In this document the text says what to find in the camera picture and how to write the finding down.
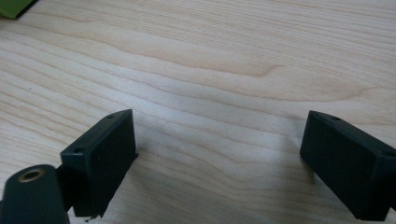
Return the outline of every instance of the mounting hole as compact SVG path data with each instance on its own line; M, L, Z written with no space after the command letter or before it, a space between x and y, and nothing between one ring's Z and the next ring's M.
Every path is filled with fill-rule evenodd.
M76 147L76 149L73 150L74 153L80 153L84 150L82 147Z
M18 177L18 181L20 181L21 183L31 182L40 178L44 173L45 171L43 169L33 169L27 171L23 175L20 175Z
M385 155L389 156L389 157L396 157L396 153L395 152L385 152Z

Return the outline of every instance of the green object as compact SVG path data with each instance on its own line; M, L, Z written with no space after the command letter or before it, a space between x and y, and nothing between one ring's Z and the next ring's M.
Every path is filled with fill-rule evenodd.
M0 15L17 19L35 2L36 0L0 0Z

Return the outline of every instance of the wooden table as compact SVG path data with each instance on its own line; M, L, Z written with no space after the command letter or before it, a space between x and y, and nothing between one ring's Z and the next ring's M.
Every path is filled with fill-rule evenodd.
M0 20L0 190L132 108L92 223L363 223L299 149L309 110L396 147L395 61L394 0L40 0Z

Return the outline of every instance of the wood grain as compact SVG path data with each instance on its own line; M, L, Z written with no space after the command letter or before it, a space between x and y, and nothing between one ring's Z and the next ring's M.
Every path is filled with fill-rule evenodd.
M92 223L363 223L299 149L311 109L396 147L395 61L393 0L40 0L0 20L0 190L132 108Z

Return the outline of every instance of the black plastic part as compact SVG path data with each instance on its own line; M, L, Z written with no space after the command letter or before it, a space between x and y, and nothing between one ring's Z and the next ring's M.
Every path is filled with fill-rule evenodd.
M69 223L54 167L32 166L8 179L0 223Z
M64 207L77 217L101 217L137 157L132 110L106 116L61 152Z
M331 115L310 111L301 157L355 218L385 220L396 202L396 150Z

